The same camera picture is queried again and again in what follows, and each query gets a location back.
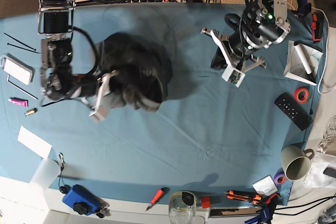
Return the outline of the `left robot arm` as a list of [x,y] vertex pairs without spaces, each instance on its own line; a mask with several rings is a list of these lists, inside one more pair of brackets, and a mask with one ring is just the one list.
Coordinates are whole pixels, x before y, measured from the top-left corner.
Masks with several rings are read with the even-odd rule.
[[225,15],[225,23],[234,30],[232,35],[203,28],[202,34],[217,45],[211,68],[222,70],[222,78],[239,87],[247,71],[266,66],[264,58],[254,53],[283,42],[290,33],[287,14],[287,0],[245,0],[241,15]]

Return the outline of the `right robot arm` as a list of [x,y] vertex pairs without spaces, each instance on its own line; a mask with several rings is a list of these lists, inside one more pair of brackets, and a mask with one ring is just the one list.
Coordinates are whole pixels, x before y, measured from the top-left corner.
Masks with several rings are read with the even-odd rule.
[[[118,74],[104,44],[95,45],[89,34],[74,26],[75,0],[39,0],[38,33],[41,40],[40,84],[45,108],[63,101],[77,100],[90,109],[89,116],[96,121],[107,118],[110,106],[110,79]],[[73,74],[72,35],[78,32],[92,48],[93,67],[84,74]]]

